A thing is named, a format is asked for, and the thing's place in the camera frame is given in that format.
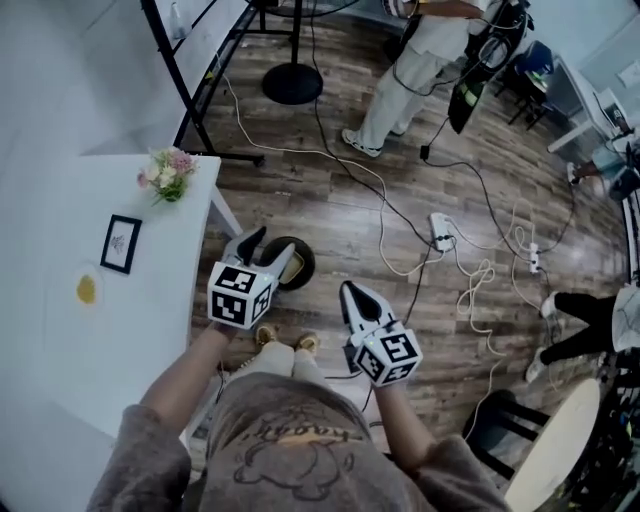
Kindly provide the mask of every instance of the foot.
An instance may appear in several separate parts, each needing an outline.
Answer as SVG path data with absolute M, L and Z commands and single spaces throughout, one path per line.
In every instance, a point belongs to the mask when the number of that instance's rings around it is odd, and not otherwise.
M 540 359 L 540 354 L 544 350 L 543 347 L 540 347 L 536 350 L 536 354 L 533 356 L 533 361 L 527 368 L 527 373 L 525 374 L 525 380 L 531 384 L 534 380 L 538 378 L 538 376 L 543 372 L 543 370 L 547 367 L 542 360 Z
M 296 350 L 307 350 L 311 352 L 312 356 L 315 356 L 318 353 L 319 346 L 320 338 L 318 338 L 314 333 L 309 332 L 300 337 L 298 343 L 296 343 Z
M 569 162 L 567 164 L 567 180 L 571 185 L 578 185 L 580 183 L 581 178 L 576 178 L 575 171 L 576 171 L 575 164 L 572 162 Z
M 358 151 L 360 151 L 361 153 L 364 153 L 367 156 L 370 156 L 371 158 L 377 158 L 380 156 L 380 153 L 382 152 L 382 148 L 366 148 L 364 147 L 362 144 L 360 144 L 357 140 L 356 140 L 356 134 L 357 132 L 354 132 L 353 130 L 347 130 L 346 128 L 344 130 L 342 130 L 342 140 L 346 143 L 349 144 L 349 146 L 351 146 L 354 149 L 357 149 Z
M 256 329 L 255 338 L 256 345 L 263 347 L 270 341 L 277 341 L 276 330 L 271 324 L 260 324 Z
M 542 318 L 549 318 L 557 313 L 556 295 L 558 295 L 558 292 L 553 292 L 544 300 L 542 306 L 540 306 L 540 314 L 542 315 Z

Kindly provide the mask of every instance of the black and white marker cube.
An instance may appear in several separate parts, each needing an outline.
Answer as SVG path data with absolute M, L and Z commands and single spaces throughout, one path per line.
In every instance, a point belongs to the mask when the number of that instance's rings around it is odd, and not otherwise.
M 366 336 L 355 363 L 377 387 L 406 380 L 422 361 L 422 351 L 413 331 L 400 323 L 391 332 L 380 328 Z
M 250 329 L 269 309 L 274 280 L 270 274 L 216 262 L 207 285 L 209 319 Z

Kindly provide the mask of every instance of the gray sleeve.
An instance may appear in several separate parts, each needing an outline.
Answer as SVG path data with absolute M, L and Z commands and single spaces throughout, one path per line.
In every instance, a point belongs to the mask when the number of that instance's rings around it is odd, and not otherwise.
M 123 414 L 113 453 L 88 511 L 176 510 L 189 483 L 191 460 L 175 432 L 141 405 Z
M 415 482 L 438 511 L 509 511 L 495 484 L 460 436 L 439 442 Z

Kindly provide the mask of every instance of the framed picture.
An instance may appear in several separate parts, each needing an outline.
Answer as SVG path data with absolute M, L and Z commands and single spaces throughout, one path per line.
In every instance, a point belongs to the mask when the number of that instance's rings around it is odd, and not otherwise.
M 121 215 L 112 215 L 107 238 L 102 248 L 100 265 L 123 274 L 131 271 L 142 221 Z

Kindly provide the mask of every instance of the pink flower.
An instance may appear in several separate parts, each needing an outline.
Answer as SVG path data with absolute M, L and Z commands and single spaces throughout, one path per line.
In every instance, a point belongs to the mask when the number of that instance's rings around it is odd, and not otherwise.
M 138 186 L 140 188 L 147 188 L 147 185 L 149 184 L 149 180 L 147 179 L 147 177 L 144 175 L 143 171 L 140 171 L 138 173 Z
M 193 170 L 193 160 L 191 156 L 179 149 L 171 152 L 169 165 L 173 167 L 178 174 L 187 174 Z

